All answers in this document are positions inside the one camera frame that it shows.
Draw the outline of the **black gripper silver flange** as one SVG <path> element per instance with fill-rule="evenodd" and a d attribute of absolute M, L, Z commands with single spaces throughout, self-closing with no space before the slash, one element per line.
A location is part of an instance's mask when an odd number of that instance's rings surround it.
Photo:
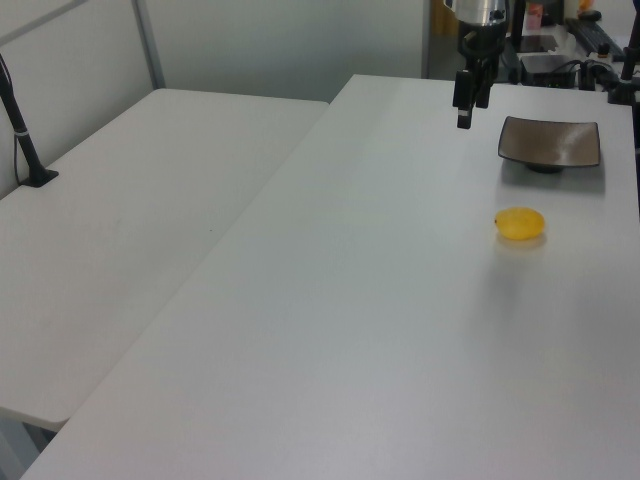
<path fill-rule="evenodd" d="M 496 78 L 496 60 L 506 40 L 506 2 L 503 0 L 456 0 L 452 12 L 459 23 L 458 51 L 477 63 L 477 108 L 487 108 Z M 474 105 L 474 77 L 468 69 L 456 72 L 453 107 L 457 110 L 457 127 L 469 129 Z"/>

